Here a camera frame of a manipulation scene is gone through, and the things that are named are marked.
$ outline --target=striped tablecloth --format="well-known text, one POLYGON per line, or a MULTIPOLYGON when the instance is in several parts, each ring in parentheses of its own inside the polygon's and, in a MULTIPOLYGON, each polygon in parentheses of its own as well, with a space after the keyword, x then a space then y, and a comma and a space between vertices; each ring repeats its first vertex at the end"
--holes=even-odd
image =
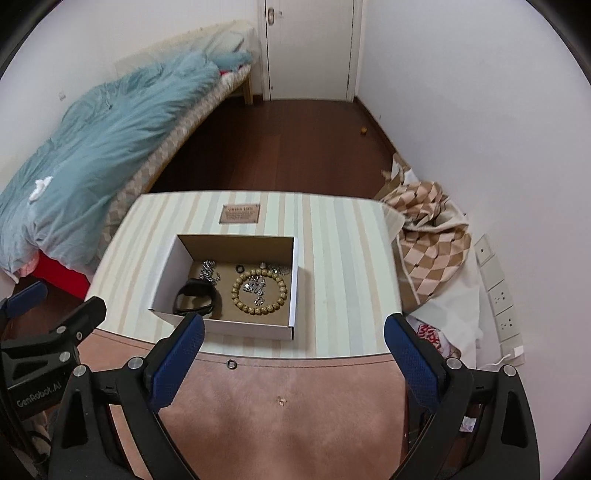
POLYGON ((232 356, 336 358, 386 353, 385 318, 401 311, 391 240, 404 218, 373 200, 297 193, 146 194, 109 245, 88 296, 107 305, 100 328, 156 343, 172 325, 148 310, 171 239, 180 233, 300 239, 295 339, 207 335, 201 350, 232 356), (260 203, 259 223, 220 225, 224 204, 260 203))

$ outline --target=small object on floor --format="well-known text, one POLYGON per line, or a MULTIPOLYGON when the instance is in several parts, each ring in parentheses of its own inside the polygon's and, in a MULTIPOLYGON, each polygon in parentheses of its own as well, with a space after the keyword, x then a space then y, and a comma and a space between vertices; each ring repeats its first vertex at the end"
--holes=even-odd
POLYGON ((462 425, 460 426, 460 432, 472 433, 472 432, 474 432, 475 426, 476 426, 476 419, 471 419, 470 417, 464 417, 464 419, 462 420, 462 425))

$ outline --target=bead bracelet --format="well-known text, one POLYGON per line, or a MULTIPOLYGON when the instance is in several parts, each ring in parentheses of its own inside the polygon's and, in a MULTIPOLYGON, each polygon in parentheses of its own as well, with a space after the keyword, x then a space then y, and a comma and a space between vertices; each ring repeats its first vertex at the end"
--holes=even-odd
POLYGON ((287 287, 285 286, 285 282, 283 279, 273 273, 266 268, 253 268, 252 270, 244 272, 240 275, 234 285, 232 286, 232 301, 234 305, 238 307, 245 313, 249 313, 251 315, 268 315, 269 313, 273 313, 276 310, 279 310, 283 305, 285 305, 285 301, 287 300, 287 287), (256 276, 263 276, 272 278, 277 282, 279 285, 279 298, 273 304, 269 304, 266 307, 251 307, 250 305, 245 304, 244 302, 240 301, 240 287, 246 281, 247 278, 256 277, 256 276))

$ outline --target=power outlet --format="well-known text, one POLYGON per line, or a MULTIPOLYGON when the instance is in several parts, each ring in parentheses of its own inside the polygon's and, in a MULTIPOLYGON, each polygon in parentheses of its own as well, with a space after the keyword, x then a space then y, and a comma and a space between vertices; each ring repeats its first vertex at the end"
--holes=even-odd
POLYGON ((505 281, 492 287, 488 292, 488 296, 491 299, 492 313, 495 316, 513 306, 513 297, 505 281))
POLYGON ((493 255, 488 262, 480 267, 480 274, 487 291, 505 279, 505 273, 501 269, 499 257, 496 255, 493 255))
POLYGON ((495 253, 492 251, 491 244, 487 235, 482 235, 480 240, 474 245, 476 251, 476 260, 479 265, 484 265, 495 253))
POLYGON ((500 342, 504 342, 515 335, 519 335, 521 332, 515 307, 509 307, 504 312, 498 314, 495 317, 495 321, 496 331, 499 334, 500 342))
POLYGON ((515 335, 504 342, 501 342, 501 357, 509 355, 503 363, 511 364, 514 366, 522 365, 525 362, 525 354, 523 352, 523 338, 521 334, 515 335))

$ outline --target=red bed skirt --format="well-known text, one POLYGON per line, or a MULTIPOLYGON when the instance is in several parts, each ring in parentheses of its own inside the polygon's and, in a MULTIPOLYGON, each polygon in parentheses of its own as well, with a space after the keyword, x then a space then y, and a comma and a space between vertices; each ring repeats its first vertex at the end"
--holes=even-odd
POLYGON ((42 252, 39 254, 39 265, 33 272, 33 276, 45 280, 81 300, 85 299, 90 288, 86 276, 64 267, 61 263, 45 256, 42 252))

